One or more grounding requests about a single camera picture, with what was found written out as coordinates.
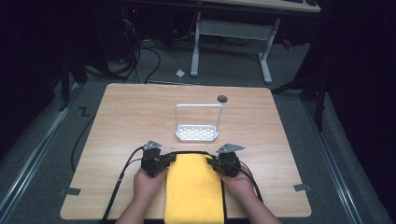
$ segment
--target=wooden table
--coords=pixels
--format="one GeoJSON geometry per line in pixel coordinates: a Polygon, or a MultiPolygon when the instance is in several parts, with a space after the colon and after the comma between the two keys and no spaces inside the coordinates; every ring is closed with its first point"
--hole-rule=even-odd
{"type": "Polygon", "coordinates": [[[202,0],[203,2],[213,2],[220,4],[235,4],[245,7],[265,7],[280,10],[320,12],[319,6],[309,6],[306,2],[293,3],[281,0],[202,0]]]}
{"type": "MultiPolygon", "coordinates": [[[[265,204],[278,217],[308,217],[311,208],[271,92],[264,88],[110,84],[92,125],[61,216],[64,219],[100,219],[119,174],[131,153],[148,140],[163,146],[162,154],[199,150],[217,154],[226,143],[244,146],[240,161],[255,176],[265,204]],[[175,105],[222,104],[219,137],[211,143],[183,143],[175,135],[175,105]]],[[[141,158],[139,151],[135,157],[141,158]]],[[[140,161],[127,170],[109,218],[118,218],[133,198],[133,176],[140,161]]],[[[153,200],[147,218],[163,218],[165,185],[153,200]]],[[[226,192],[228,217],[245,217],[239,203],[226,192]]]]}

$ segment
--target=metal desk leg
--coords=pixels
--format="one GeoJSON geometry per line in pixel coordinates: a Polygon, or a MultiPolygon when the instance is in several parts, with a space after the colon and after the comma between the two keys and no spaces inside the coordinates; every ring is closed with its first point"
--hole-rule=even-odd
{"type": "Polygon", "coordinates": [[[262,75],[264,76],[264,82],[267,84],[272,83],[271,79],[271,74],[268,69],[268,64],[267,64],[267,57],[268,53],[270,52],[271,46],[274,42],[274,38],[276,35],[277,27],[279,26],[280,19],[276,19],[273,25],[273,28],[269,34],[268,40],[267,40],[267,45],[264,49],[264,53],[259,53],[259,58],[260,58],[260,64],[262,66],[262,75]]]}
{"type": "Polygon", "coordinates": [[[197,22],[195,27],[195,46],[194,46],[194,52],[192,53],[192,62],[191,62],[192,77],[198,76],[200,33],[201,33],[201,12],[197,12],[197,22]]]}

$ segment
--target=desk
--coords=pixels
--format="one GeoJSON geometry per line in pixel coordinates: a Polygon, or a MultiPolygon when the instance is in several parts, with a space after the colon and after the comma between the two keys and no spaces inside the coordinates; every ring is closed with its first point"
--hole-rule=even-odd
{"type": "MultiPolygon", "coordinates": [[[[318,6],[311,7],[306,2],[292,3],[281,0],[202,0],[202,2],[213,2],[222,4],[231,4],[247,7],[267,7],[278,10],[293,10],[302,12],[319,12],[318,6]]],[[[210,21],[201,20],[201,13],[197,13],[197,20],[195,25],[195,45],[192,53],[191,60],[191,75],[198,76],[199,66],[199,40],[200,35],[219,35],[237,38],[247,38],[255,40],[265,40],[266,45],[263,48],[263,52],[259,53],[260,65],[262,67],[262,75],[265,83],[271,84],[271,74],[268,69],[267,57],[270,52],[270,48],[274,42],[276,31],[278,29],[280,19],[275,19],[272,26],[268,25],[255,25],[237,22],[227,21],[210,21]]]]}
{"type": "MultiPolygon", "coordinates": [[[[61,211],[64,219],[102,218],[124,163],[131,153],[154,140],[162,154],[199,150],[216,154],[225,143],[244,146],[237,151],[255,176],[265,204],[278,217],[308,217],[311,208],[271,92],[264,88],[110,84],[83,149],[71,188],[61,211]],[[183,143],[175,135],[175,105],[218,104],[225,95],[219,137],[211,143],[183,143]]],[[[141,151],[135,155],[141,158],[141,151]]],[[[133,163],[120,185],[109,218],[118,218],[133,197],[133,163]]],[[[229,218],[246,217],[226,191],[229,218]]],[[[163,218],[165,185],[147,211],[147,218],[163,218]]]]}

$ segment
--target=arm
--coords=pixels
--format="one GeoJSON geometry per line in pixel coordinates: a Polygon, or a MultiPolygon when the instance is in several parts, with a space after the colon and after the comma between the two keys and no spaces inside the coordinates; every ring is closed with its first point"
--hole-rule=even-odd
{"type": "MultiPolygon", "coordinates": [[[[242,169],[249,174],[246,167],[242,166],[242,169]]],[[[239,172],[236,177],[223,175],[219,175],[219,177],[228,191],[242,204],[250,223],[280,223],[267,206],[257,198],[253,184],[246,175],[239,172]]]]}
{"type": "Polygon", "coordinates": [[[165,169],[151,178],[145,170],[139,169],[134,176],[134,198],[116,223],[143,223],[149,203],[156,195],[167,173],[168,170],[165,169]]]}

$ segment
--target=yellow cloth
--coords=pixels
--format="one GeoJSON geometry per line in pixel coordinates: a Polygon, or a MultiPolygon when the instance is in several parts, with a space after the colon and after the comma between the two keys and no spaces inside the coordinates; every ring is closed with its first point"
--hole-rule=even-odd
{"type": "Polygon", "coordinates": [[[166,224],[224,223],[221,181],[203,154],[177,154],[166,179],[166,224]]]}

